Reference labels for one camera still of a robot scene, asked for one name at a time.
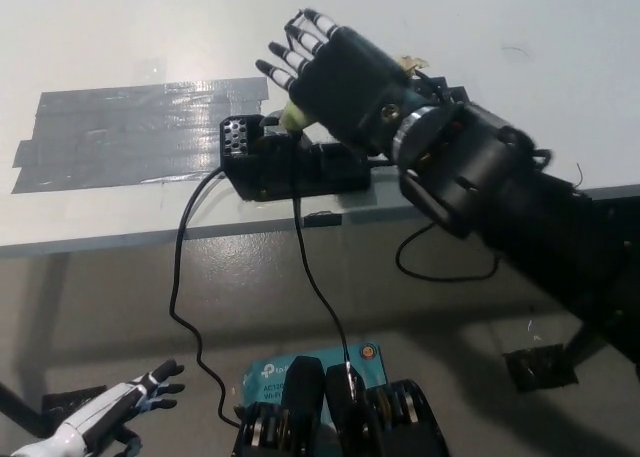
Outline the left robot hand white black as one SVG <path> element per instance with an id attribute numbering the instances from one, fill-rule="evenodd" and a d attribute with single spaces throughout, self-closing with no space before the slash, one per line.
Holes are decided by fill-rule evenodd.
<path id="1" fill-rule="evenodd" d="M 185 389 L 170 383 L 184 366 L 169 359 L 155 370 L 132 380 L 121 382 L 95 397 L 64 422 L 84 441 L 86 456 L 100 456 L 113 442 L 125 446 L 118 456 L 138 456 L 141 437 L 126 427 L 135 417 L 156 409 L 172 409 L 177 405 L 171 395 Z"/>

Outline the right robot hand black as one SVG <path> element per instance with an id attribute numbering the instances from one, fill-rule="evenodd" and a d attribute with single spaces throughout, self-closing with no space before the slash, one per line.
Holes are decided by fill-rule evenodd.
<path id="1" fill-rule="evenodd" d="M 291 22 L 284 31 L 308 55 L 271 42 L 270 52 L 287 67 L 256 62 L 257 69 L 288 94 L 280 127 L 299 132 L 320 124 L 354 150 L 390 155 L 402 122 L 436 101 L 416 91 L 399 61 L 352 28 L 310 8 L 302 15 L 317 34 Z"/>

